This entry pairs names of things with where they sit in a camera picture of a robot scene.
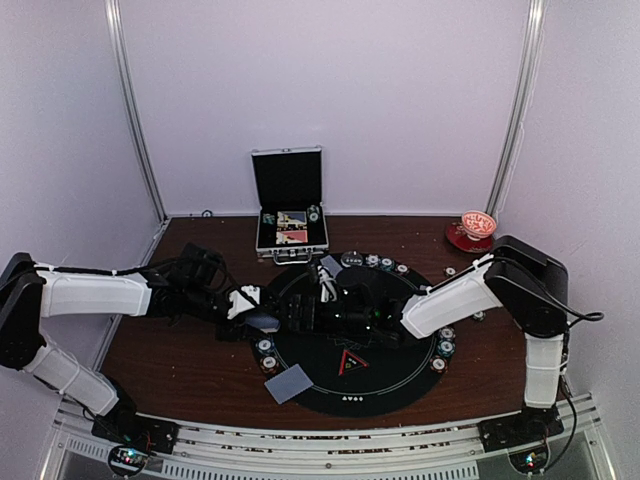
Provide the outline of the green chips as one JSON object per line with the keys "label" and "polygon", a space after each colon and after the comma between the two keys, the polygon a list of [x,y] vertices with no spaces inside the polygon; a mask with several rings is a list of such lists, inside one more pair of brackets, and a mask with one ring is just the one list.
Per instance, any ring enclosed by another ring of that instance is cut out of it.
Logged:
{"label": "green chips", "polygon": [[255,347],[261,355],[269,356],[274,351],[274,343],[271,339],[265,338],[256,342]]}
{"label": "green chips", "polygon": [[441,339],[436,347],[437,354],[443,358],[450,358],[456,351],[455,342],[450,339]]}
{"label": "green chips", "polygon": [[389,257],[380,259],[379,268],[383,271],[393,271],[395,269],[395,261]]}

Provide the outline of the blue chips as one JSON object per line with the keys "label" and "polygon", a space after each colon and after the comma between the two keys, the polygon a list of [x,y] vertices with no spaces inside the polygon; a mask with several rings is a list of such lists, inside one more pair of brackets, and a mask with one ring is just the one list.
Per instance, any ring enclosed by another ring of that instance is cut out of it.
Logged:
{"label": "blue chips", "polygon": [[453,342],[456,337],[455,330],[450,326],[445,326],[438,331],[438,337],[440,340]]}
{"label": "blue chips", "polygon": [[378,268],[380,257],[377,254],[368,254],[365,258],[365,265],[370,268]]}

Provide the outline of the orange chips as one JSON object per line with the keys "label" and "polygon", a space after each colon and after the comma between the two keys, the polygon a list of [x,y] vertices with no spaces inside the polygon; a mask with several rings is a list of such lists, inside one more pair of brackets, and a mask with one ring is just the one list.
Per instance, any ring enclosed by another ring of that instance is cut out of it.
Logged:
{"label": "orange chips", "polygon": [[278,372],[279,362],[274,356],[263,356],[259,364],[265,375],[275,375]]}
{"label": "orange chips", "polygon": [[409,267],[405,264],[397,264],[395,268],[395,272],[398,275],[406,275],[409,272]]}
{"label": "orange chips", "polygon": [[434,355],[429,360],[430,369],[437,374],[444,374],[448,370],[448,361],[439,355]]}

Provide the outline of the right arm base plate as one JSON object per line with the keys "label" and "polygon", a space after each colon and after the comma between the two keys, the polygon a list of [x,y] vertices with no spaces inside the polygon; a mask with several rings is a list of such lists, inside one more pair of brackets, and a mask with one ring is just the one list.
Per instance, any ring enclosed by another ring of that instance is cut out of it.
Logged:
{"label": "right arm base plate", "polygon": [[564,432],[556,409],[523,409],[521,412],[483,420],[478,424],[485,452],[539,442]]}

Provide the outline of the card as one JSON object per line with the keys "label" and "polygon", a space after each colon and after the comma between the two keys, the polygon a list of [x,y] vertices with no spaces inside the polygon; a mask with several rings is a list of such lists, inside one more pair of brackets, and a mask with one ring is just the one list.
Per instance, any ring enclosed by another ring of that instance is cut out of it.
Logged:
{"label": "card", "polygon": [[314,383],[299,364],[275,375],[265,382],[265,388],[281,405],[314,386]]}
{"label": "card", "polygon": [[332,255],[322,257],[320,263],[332,276],[337,276],[343,270],[343,266]]}

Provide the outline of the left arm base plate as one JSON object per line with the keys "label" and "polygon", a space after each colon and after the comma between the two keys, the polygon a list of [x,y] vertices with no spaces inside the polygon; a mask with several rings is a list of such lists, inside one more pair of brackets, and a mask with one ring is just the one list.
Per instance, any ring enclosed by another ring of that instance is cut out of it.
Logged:
{"label": "left arm base plate", "polygon": [[91,433],[95,437],[131,446],[139,451],[171,454],[179,426],[171,421],[137,416],[132,428],[120,430],[105,420],[96,420]]}

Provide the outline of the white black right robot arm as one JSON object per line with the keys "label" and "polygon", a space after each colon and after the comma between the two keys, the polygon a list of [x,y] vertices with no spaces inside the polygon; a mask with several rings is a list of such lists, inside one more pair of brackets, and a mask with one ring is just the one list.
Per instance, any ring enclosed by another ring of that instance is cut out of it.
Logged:
{"label": "white black right robot arm", "polygon": [[385,281],[407,271],[375,254],[325,256],[310,267],[313,292],[285,301],[284,330],[400,349],[432,335],[449,341],[454,323],[503,308],[526,340],[523,407],[502,422],[485,423],[484,433],[494,440],[513,435],[530,442],[562,432],[556,396],[570,330],[565,266],[513,236],[503,236],[449,279],[392,294]]}

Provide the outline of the blue patterned card deck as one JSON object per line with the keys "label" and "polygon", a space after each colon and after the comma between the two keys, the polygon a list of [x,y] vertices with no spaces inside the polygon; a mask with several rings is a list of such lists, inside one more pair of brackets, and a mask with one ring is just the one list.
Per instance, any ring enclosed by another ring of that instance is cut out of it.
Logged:
{"label": "blue patterned card deck", "polygon": [[245,319],[245,324],[263,333],[278,332],[281,326],[280,320],[264,312],[250,312]]}

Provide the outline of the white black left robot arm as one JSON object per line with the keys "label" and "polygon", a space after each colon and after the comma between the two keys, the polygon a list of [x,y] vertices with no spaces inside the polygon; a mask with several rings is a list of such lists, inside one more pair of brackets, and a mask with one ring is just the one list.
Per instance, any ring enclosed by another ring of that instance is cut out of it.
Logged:
{"label": "white black left robot arm", "polygon": [[262,288],[239,285],[220,254],[193,243],[176,257],[123,270],[54,266],[26,252],[14,254],[1,273],[2,366],[27,372],[77,402],[123,444],[137,442],[144,433],[134,401],[43,327],[50,319],[109,316],[190,316],[213,323],[226,341],[281,326]]}

